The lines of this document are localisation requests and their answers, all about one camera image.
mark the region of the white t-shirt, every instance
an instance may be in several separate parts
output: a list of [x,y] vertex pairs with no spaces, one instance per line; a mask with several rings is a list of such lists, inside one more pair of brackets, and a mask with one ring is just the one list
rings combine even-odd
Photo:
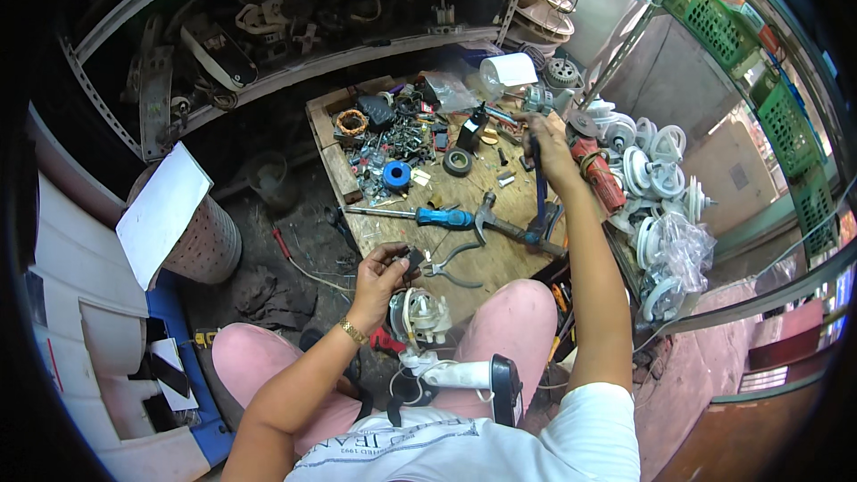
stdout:
[[634,404],[611,383],[589,383],[562,399],[539,437],[455,413],[403,409],[402,427],[386,413],[317,445],[287,482],[301,480],[639,480]]

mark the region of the blue tape roll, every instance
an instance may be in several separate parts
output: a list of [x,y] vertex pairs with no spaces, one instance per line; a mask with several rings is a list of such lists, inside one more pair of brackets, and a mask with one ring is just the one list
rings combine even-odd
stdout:
[[401,161],[388,162],[384,166],[384,174],[381,176],[384,188],[392,191],[405,190],[411,181],[411,167]]

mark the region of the hand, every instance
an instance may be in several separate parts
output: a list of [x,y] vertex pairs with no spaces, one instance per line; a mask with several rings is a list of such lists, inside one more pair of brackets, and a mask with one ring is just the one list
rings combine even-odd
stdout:
[[[565,131],[560,132],[551,127],[540,113],[518,113],[512,118],[525,121],[530,126],[531,133],[536,135],[541,155],[541,171],[553,191],[562,197],[576,187],[585,186],[586,182],[580,177],[578,165],[568,149]],[[529,135],[524,135],[524,154],[532,156]]]
[[[384,322],[393,291],[404,286],[402,276],[410,262],[407,258],[393,259],[406,247],[405,242],[381,244],[358,266],[358,290],[345,318],[366,336]],[[416,279],[420,273],[416,270],[411,279]]]

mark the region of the person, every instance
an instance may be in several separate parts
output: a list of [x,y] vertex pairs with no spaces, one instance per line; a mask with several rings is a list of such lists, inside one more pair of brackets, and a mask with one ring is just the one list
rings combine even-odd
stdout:
[[[359,348],[359,334],[346,330],[368,335],[384,321],[408,267],[393,260],[404,243],[383,244],[360,263],[348,324],[306,353],[250,324],[230,324],[215,337],[217,374],[245,407],[223,481],[639,479],[631,318],[619,269],[565,134],[537,114],[516,119],[536,134],[543,173],[566,207],[578,355],[556,417],[533,436],[494,423],[475,390],[444,389],[427,407],[403,407],[400,427],[385,412],[355,422],[361,403],[334,390]],[[544,285],[509,283],[479,308],[454,359],[512,359],[526,410],[556,321]]]

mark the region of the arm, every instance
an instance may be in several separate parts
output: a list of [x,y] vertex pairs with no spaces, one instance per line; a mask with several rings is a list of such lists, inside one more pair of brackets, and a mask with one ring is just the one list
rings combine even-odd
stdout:
[[[360,263],[358,288],[345,318],[364,335],[387,316],[408,260],[393,262],[406,244],[383,244]],[[294,466],[294,434],[331,393],[358,344],[337,324],[313,348],[268,380],[244,410],[223,481],[281,481]]]
[[631,392],[631,314],[619,267],[595,212],[589,186],[580,176],[565,134],[539,114],[527,121],[541,147],[541,170],[566,208],[578,357],[568,383],[571,391],[593,382],[615,383]]

